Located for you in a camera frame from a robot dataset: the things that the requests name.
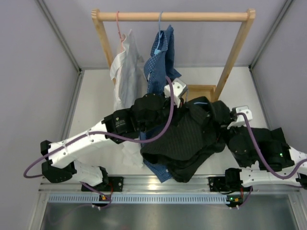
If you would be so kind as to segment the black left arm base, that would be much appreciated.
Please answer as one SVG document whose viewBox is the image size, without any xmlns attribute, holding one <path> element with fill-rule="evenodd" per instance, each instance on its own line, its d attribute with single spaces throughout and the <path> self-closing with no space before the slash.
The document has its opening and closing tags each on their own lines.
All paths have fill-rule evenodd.
<svg viewBox="0 0 307 230">
<path fill-rule="evenodd" d="M 108 178 L 108 183 L 102 182 L 92 188 L 99 192 L 122 192 L 124 185 L 124 177 L 122 176 L 110 176 Z"/>
</svg>

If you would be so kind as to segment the dark pinstriped shirt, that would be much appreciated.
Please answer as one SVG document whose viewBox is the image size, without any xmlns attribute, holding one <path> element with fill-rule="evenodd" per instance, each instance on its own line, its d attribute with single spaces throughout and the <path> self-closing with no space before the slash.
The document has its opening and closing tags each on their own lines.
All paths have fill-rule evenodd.
<svg viewBox="0 0 307 230">
<path fill-rule="evenodd" d="M 187 183 L 197 169 L 213 154 L 222 152 L 227 146 L 219 139 L 218 126 L 213 120 L 213 105 L 226 105 L 222 101 L 207 105 L 186 102 L 188 112 L 179 126 L 169 126 L 156 141 L 145 144 L 141 155 L 150 163 L 167 167 L 171 176 L 181 183 Z"/>
</svg>

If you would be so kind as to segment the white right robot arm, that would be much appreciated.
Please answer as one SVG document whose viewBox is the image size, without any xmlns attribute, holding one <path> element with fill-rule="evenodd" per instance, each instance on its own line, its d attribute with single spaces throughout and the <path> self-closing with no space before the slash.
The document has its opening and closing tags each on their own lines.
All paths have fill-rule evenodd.
<svg viewBox="0 0 307 230">
<path fill-rule="evenodd" d="M 291 147 L 281 128 L 252 128 L 247 106 L 213 109 L 213 120 L 238 164 L 222 177 L 210 179 L 212 192 L 244 192 L 257 185 L 307 187 L 307 155 Z"/>
</svg>

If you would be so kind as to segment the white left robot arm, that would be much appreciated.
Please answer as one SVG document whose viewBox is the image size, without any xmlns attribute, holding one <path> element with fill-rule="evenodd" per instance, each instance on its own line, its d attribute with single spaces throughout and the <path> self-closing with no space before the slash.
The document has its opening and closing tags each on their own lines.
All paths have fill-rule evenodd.
<svg viewBox="0 0 307 230">
<path fill-rule="evenodd" d="M 136 142 L 140 132 L 168 124 L 183 102 L 176 96 L 166 98 L 154 93 L 146 94 L 137 99 L 131 108 L 116 110 L 74 137 L 61 142 L 41 142 L 41 154 L 46 158 L 41 164 L 42 175 L 51 183 L 73 179 L 97 191 L 104 191 L 109 183 L 106 169 L 84 164 L 78 159 L 91 151 L 128 139 Z"/>
</svg>

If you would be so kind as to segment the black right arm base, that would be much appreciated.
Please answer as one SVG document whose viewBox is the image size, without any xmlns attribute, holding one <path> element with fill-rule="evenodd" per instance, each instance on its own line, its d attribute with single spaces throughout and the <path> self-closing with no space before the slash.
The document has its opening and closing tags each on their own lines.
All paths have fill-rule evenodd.
<svg viewBox="0 0 307 230">
<path fill-rule="evenodd" d="M 208 177 L 208 184 L 211 192 L 247 192 L 250 190 L 250 186 L 244 187 L 243 181 L 240 179 L 230 179 L 225 176 L 213 176 Z"/>
</svg>

